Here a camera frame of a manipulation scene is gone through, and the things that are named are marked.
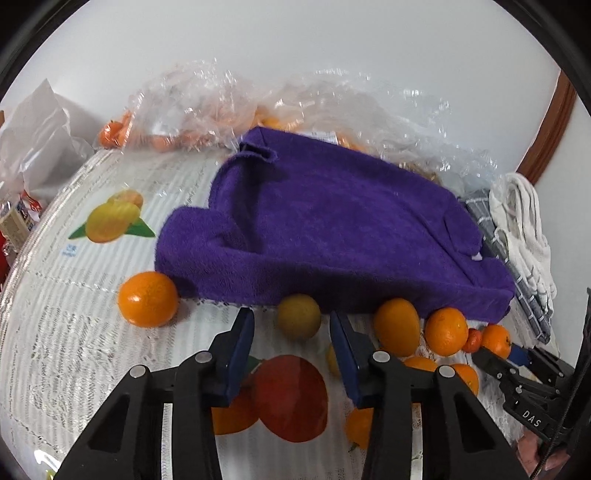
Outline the right hand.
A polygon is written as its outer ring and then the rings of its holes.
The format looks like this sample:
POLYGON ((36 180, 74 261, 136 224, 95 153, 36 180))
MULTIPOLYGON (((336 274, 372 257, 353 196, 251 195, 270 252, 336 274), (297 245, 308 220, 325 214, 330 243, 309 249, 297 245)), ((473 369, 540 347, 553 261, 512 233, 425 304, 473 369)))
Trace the right hand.
MULTIPOLYGON (((517 442, 517 457, 528 475, 539 463, 538 446, 539 438, 529 430, 517 442)), ((569 459, 570 455, 565 450, 555 452, 548 458, 537 479, 555 479, 569 459)))

